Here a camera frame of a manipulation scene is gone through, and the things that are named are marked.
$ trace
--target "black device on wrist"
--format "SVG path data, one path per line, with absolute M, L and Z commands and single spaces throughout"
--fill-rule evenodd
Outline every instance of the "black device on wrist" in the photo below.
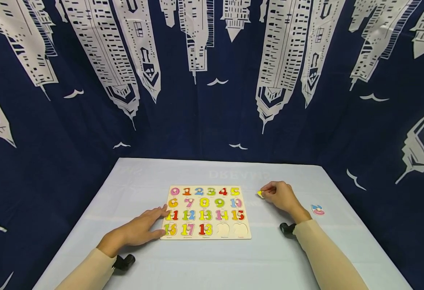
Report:
M 280 231 L 286 238 L 295 238 L 293 232 L 296 224 L 291 224 L 290 226 L 287 223 L 280 224 Z
M 135 261 L 135 256 L 132 254 L 128 254 L 125 259 L 117 255 L 117 259 L 115 260 L 114 265 L 112 265 L 112 268 L 126 272 L 128 269 L 130 269 Z

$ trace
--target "pink number 7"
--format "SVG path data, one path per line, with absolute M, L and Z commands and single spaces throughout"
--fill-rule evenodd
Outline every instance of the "pink number 7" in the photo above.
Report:
M 187 225 L 187 228 L 189 230 L 188 236 L 192 235 L 193 234 L 193 229 L 194 229 L 194 224 L 188 224 Z
M 191 207 L 191 205 L 193 204 L 193 202 L 194 202 L 194 199 L 185 199 L 185 202 L 188 202 L 188 204 L 187 204 L 187 208 L 190 208 Z

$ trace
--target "left hand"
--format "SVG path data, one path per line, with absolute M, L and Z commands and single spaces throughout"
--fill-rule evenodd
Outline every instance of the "left hand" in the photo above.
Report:
M 165 235 L 164 229 L 153 232 L 149 231 L 149 229 L 157 219 L 166 217 L 169 214 L 170 211 L 167 211 L 167 205 L 165 204 L 162 208 L 157 207 L 145 211 L 139 217 L 119 227 L 118 230 L 123 234 L 126 245 L 138 246 L 145 244 Z
M 165 230 L 150 231 L 151 226 L 160 217 L 170 214 L 167 205 L 147 210 L 121 227 L 108 232 L 102 238 L 97 248 L 109 257 L 117 256 L 118 251 L 125 245 L 142 245 L 153 239 L 164 236 Z

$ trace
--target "red number 4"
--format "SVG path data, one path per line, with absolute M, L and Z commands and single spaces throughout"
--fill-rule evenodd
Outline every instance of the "red number 4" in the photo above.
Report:
M 219 195 L 227 195 L 227 189 L 224 187 L 222 190 L 220 190 L 220 192 L 218 193 Z

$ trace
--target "fabric backdrop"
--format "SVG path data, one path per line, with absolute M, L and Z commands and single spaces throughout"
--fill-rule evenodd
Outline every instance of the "fabric backdrop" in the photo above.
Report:
M 118 157 L 322 165 L 424 289 L 424 0 L 0 0 L 0 289 Z

